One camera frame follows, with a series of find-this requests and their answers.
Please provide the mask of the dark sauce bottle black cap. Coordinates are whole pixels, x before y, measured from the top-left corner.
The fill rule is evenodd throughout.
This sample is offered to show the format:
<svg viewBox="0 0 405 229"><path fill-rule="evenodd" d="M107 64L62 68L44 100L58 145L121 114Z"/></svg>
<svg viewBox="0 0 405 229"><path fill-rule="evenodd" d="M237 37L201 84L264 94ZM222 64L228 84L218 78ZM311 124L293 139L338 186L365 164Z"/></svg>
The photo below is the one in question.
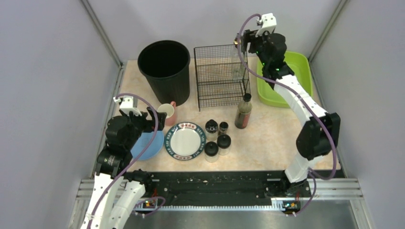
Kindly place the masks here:
<svg viewBox="0 0 405 229"><path fill-rule="evenodd" d="M243 96L243 100L237 106L234 124L239 129L244 129L247 127L252 111L251 99L251 94L245 93Z"/></svg>

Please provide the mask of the spice jar black lid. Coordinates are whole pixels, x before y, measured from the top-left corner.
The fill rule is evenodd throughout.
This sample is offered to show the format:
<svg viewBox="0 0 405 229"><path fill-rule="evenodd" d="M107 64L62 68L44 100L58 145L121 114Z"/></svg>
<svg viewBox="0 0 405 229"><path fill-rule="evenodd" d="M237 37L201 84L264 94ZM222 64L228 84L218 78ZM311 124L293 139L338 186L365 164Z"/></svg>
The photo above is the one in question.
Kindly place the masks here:
<svg viewBox="0 0 405 229"><path fill-rule="evenodd" d="M217 138L217 145L219 147L219 155L225 156L229 154L231 147L231 137L229 135L220 135Z"/></svg>
<svg viewBox="0 0 405 229"><path fill-rule="evenodd" d="M216 142L207 142L204 147L204 158L209 163L214 163L219 157L219 147Z"/></svg>
<svg viewBox="0 0 405 229"><path fill-rule="evenodd" d="M210 119L209 121L206 122L205 134L206 134L207 142L216 141L216 139L218 137L218 123L215 120Z"/></svg>

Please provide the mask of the clear glass bottle gold cap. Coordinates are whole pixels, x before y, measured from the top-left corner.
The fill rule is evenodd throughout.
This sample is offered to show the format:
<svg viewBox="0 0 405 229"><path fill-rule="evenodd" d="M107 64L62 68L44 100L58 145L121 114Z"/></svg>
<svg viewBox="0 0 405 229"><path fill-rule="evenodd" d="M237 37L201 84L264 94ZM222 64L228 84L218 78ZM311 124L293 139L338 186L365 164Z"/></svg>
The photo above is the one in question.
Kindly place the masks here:
<svg viewBox="0 0 405 229"><path fill-rule="evenodd" d="M238 41L237 38L233 41L233 49L231 55L231 62L232 62L232 77L234 80L241 80L245 75L245 68L242 62L239 59L238 49L237 49Z"/></svg>

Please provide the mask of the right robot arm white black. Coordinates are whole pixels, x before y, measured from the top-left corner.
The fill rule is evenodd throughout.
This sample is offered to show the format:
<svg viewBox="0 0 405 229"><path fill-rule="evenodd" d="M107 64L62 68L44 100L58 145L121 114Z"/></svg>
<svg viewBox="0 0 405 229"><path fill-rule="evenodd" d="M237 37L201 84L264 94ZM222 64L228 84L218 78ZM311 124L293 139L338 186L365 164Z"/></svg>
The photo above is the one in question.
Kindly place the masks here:
<svg viewBox="0 0 405 229"><path fill-rule="evenodd" d="M304 185L308 175L320 177L312 167L329 153L333 154L333 164L327 179L333 178L338 162L336 146L341 118L319 106L302 87L285 62L285 37L269 32L257 35L256 31L245 30L235 40L239 54L248 51L257 55L262 64L260 79L287 102L302 125L296 139L298 152L283 171L279 184L272 188L274 194L292 195Z"/></svg>

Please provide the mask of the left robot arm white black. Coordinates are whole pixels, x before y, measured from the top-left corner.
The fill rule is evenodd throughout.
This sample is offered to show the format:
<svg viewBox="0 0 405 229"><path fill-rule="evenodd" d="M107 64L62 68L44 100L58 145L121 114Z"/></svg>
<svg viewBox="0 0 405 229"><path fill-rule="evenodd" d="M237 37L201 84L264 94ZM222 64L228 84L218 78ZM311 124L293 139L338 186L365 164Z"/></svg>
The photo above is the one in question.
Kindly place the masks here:
<svg viewBox="0 0 405 229"><path fill-rule="evenodd" d="M147 112L136 116L121 112L107 123L105 146L96 159L94 187L83 229L122 229L134 207L150 190L151 173L128 172L131 149L142 134L156 135L164 128L167 114Z"/></svg>

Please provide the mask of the pink ceramic mug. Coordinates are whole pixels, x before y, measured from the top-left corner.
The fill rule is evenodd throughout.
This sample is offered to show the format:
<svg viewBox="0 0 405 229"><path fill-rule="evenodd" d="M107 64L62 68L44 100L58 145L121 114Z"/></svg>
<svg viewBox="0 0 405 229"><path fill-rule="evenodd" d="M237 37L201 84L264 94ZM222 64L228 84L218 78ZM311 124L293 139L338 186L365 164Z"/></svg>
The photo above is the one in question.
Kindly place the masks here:
<svg viewBox="0 0 405 229"><path fill-rule="evenodd" d="M159 113L166 113L165 125L173 126L175 124L176 115L176 102L172 101L168 104L162 104L158 107L157 111Z"/></svg>

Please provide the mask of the blue plastic plate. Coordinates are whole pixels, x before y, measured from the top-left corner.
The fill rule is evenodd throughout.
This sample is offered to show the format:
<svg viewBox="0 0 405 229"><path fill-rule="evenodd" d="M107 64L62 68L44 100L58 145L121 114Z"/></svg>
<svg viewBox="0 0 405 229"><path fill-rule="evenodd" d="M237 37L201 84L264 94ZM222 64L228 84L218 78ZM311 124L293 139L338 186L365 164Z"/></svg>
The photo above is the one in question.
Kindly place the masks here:
<svg viewBox="0 0 405 229"><path fill-rule="evenodd" d="M149 143L151 138L153 137L152 133L142 133L140 138L137 140L135 145L131 149L131 154L133 159L135 159L140 152L146 147ZM151 142L150 146L146 149L146 151L142 154L142 156L138 159L138 161L148 160L156 156L159 151L162 149L164 143L164 133L163 131L158 131L156 133L155 138Z"/></svg>

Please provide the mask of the white plate with blue rim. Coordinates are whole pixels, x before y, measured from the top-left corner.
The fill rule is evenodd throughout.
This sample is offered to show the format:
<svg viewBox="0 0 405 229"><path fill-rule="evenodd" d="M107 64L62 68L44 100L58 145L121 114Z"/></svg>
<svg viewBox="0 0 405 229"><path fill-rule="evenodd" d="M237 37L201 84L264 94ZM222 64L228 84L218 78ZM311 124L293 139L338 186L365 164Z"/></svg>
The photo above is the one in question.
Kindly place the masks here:
<svg viewBox="0 0 405 229"><path fill-rule="evenodd" d="M181 122L168 130L163 146L174 159L188 161L204 151L206 141L205 131L199 125L192 122Z"/></svg>

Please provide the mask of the green plastic basin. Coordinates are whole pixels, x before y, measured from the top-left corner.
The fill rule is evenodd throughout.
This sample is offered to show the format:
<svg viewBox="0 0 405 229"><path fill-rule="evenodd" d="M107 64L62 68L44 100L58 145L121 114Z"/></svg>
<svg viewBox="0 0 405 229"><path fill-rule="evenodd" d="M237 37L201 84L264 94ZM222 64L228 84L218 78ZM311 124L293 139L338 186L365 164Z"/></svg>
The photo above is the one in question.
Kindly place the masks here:
<svg viewBox="0 0 405 229"><path fill-rule="evenodd" d="M285 62L292 69L301 86L312 97L312 75L306 56L298 52L286 51ZM279 94L277 94L266 81L260 78L256 78L256 81L257 93L260 102L272 107L289 108L287 102Z"/></svg>

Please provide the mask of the black plastic waste bin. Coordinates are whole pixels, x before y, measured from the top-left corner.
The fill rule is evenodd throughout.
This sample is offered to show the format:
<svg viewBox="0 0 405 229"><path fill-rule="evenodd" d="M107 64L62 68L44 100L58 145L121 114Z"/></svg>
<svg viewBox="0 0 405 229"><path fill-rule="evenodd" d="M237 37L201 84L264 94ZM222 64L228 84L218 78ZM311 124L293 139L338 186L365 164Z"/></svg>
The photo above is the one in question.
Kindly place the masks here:
<svg viewBox="0 0 405 229"><path fill-rule="evenodd" d="M163 40L146 46L137 59L141 74L157 100L184 104L190 96L189 50L180 42Z"/></svg>

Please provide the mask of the small dark spice jar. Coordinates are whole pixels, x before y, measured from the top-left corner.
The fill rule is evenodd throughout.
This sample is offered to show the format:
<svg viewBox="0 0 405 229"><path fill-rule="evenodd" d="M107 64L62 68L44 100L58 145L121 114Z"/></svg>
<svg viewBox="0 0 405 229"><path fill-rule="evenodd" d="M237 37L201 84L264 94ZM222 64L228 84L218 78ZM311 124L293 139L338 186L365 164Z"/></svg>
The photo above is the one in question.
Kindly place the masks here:
<svg viewBox="0 0 405 229"><path fill-rule="evenodd" d="M221 122L218 127L218 135L225 135L227 133L228 127L229 125L227 122Z"/></svg>

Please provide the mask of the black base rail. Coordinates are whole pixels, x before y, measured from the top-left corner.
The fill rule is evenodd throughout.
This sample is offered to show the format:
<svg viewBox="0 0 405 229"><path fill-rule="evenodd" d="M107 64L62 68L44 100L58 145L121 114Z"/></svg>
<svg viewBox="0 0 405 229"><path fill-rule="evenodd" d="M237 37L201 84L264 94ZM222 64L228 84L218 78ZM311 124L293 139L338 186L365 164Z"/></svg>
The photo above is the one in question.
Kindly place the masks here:
<svg viewBox="0 0 405 229"><path fill-rule="evenodd" d="M315 175L292 184L281 170L153 172L143 198L162 197L165 207L270 206L276 198L309 198L311 181Z"/></svg>

